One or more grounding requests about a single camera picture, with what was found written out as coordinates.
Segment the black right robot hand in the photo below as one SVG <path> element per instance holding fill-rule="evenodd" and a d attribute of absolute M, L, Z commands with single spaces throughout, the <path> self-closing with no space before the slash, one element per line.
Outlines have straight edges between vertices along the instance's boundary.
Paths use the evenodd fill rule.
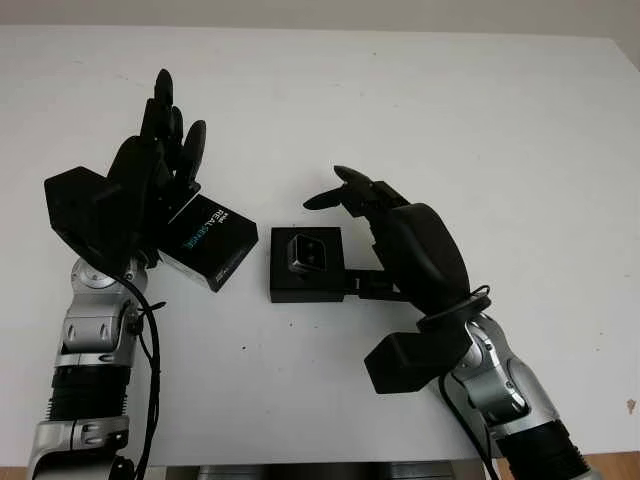
<path fill-rule="evenodd" d="M 400 293 L 426 315 L 444 312 L 471 297 L 468 272 L 441 217 L 411 203 L 386 182 L 336 166 L 342 185 L 303 203 L 308 210 L 342 206 L 368 221 L 373 250 Z"/>

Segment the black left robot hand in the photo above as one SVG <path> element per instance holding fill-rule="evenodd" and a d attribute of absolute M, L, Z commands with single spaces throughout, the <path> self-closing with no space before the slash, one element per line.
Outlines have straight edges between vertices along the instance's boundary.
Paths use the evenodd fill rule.
<path fill-rule="evenodd" d="M 164 228 L 200 190 L 196 176 L 206 142 L 206 122 L 184 129 L 174 104 L 173 80 L 166 69 L 156 77 L 137 135 L 120 146 L 107 178 L 133 201 L 133 255 L 148 268 L 160 260 L 157 241 Z"/>

